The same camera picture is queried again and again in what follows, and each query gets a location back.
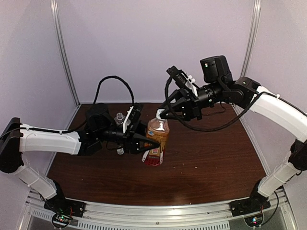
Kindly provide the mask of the amber tea bottle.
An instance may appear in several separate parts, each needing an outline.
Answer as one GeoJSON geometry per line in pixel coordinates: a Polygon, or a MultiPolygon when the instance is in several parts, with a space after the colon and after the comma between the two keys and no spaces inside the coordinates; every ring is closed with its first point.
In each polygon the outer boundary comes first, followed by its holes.
{"type": "Polygon", "coordinates": [[[146,137],[159,143],[158,147],[147,150],[142,157],[142,162],[146,165],[158,166],[163,163],[166,143],[170,128],[168,120],[161,117],[164,109],[158,109],[155,118],[147,124],[146,137]]]}

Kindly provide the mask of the clear plastic bottle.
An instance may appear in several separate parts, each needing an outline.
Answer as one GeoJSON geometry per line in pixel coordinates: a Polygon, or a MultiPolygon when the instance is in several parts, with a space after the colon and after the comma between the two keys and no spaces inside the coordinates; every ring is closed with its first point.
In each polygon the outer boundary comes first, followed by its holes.
{"type": "MultiPolygon", "coordinates": [[[[119,131],[122,131],[124,120],[125,120],[125,115],[123,115],[123,113],[121,112],[118,112],[115,117],[115,122],[119,131]]],[[[118,155],[124,154],[124,149],[121,146],[121,144],[118,144],[116,150],[118,155]]]]}

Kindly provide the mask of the white cap of tea bottle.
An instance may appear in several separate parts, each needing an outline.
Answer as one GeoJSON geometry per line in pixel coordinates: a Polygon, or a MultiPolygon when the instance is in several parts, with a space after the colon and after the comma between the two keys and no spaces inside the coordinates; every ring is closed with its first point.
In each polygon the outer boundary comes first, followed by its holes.
{"type": "Polygon", "coordinates": [[[161,117],[161,113],[164,111],[164,109],[158,109],[156,111],[156,118],[159,119],[159,120],[164,120],[162,117],[161,117]]]}

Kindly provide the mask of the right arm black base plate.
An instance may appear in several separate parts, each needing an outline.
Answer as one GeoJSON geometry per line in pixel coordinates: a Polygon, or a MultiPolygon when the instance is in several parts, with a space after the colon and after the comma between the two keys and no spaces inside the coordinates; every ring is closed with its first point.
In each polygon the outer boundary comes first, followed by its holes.
{"type": "Polygon", "coordinates": [[[247,215],[254,212],[260,212],[263,209],[271,207],[269,201],[259,201],[254,198],[235,200],[229,203],[233,217],[247,215]]]}

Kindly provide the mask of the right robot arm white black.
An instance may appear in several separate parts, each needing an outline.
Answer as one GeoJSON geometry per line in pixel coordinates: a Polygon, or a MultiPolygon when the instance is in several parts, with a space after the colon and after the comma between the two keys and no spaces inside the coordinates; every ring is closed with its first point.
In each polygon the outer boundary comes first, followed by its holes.
{"type": "Polygon", "coordinates": [[[175,66],[167,70],[169,79],[165,86],[165,101],[159,108],[161,118],[177,120],[194,131],[214,132],[229,127],[247,111],[252,111],[275,122],[296,138],[286,162],[255,184],[246,200],[246,208],[257,211],[276,189],[307,169],[307,114],[248,77],[233,80],[223,55],[202,59],[200,64],[206,82],[202,87],[175,66]],[[204,108],[214,107],[220,102],[237,105],[243,111],[216,128],[197,128],[187,124],[194,118],[200,120],[204,108]]]}

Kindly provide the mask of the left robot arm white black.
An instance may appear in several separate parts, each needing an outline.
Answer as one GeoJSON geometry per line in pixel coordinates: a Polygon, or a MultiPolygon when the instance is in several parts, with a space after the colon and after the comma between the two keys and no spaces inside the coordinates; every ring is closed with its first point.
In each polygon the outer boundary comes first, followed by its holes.
{"type": "Polygon", "coordinates": [[[31,168],[23,161],[22,153],[45,151],[91,156],[102,148],[104,141],[116,143],[131,154],[158,148],[159,142],[146,137],[146,125],[139,120],[142,107],[137,103],[131,106],[123,124],[118,126],[107,104],[94,104],[85,113],[84,128],[73,130],[33,127],[14,117],[0,137],[0,170],[15,174],[39,192],[56,211],[64,213],[69,209],[69,202],[60,185],[31,168]]]}

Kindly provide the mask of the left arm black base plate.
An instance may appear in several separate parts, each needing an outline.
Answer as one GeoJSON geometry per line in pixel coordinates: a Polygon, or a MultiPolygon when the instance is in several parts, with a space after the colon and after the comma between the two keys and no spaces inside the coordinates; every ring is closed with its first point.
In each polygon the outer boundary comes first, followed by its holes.
{"type": "Polygon", "coordinates": [[[57,214],[64,214],[69,217],[83,217],[86,204],[81,201],[65,199],[57,203],[50,200],[45,201],[44,208],[53,211],[57,214]]]}

